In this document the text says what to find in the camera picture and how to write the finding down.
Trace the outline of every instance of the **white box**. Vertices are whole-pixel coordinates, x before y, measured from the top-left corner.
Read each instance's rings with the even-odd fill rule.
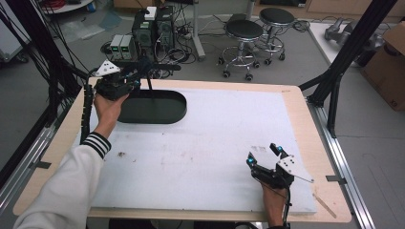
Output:
[[[146,9],[149,11],[149,13],[145,13],[145,20],[154,21],[156,17],[156,7],[147,7]]]

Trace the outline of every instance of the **computer equipment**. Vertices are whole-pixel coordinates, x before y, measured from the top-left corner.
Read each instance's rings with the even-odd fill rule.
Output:
[[[121,50],[122,59],[130,60],[135,57],[135,43],[132,35],[124,35],[121,43],[119,44]]]
[[[132,34],[135,42],[138,42],[142,48],[151,48],[156,42],[155,21],[146,21],[144,13],[138,12],[135,15]]]
[[[167,51],[175,48],[173,12],[172,6],[160,8],[156,17],[160,48]]]
[[[111,52],[113,53],[114,59],[122,59],[121,50],[119,45],[121,44],[121,40],[124,36],[123,35],[115,35],[113,41],[110,44]]]

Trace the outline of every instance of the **human hand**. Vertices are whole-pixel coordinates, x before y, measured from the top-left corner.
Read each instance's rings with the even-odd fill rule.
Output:
[[[272,189],[262,182],[261,184],[268,226],[283,226],[283,211],[286,204],[287,190]]]
[[[112,101],[104,98],[100,94],[96,94],[94,103],[98,116],[98,124],[95,128],[95,132],[101,134],[105,138],[110,136],[116,126],[119,114],[121,113],[122,102],[125,101],[128,95],[129,94]]]

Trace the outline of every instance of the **striped sleeve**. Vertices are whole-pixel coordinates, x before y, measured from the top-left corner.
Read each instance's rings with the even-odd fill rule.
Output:
[[[86,139],[83,141],[82,145],[87,145],[92,147],[101,158],[111,150],[111,143],[102,135],[96,132],[91,132]]]

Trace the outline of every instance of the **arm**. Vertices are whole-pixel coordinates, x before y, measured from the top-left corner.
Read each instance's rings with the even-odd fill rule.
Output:
[[[284,229],[283,211],[286,204],[286,189],[271,189],[262,183],[263,201],[269,229]]]
[[[103,158],[111,149],[107,138],[116,126],[122,102],[96,95],[98,125],[82,145],[66,154],[14,228],[85,228],[98,185]]]

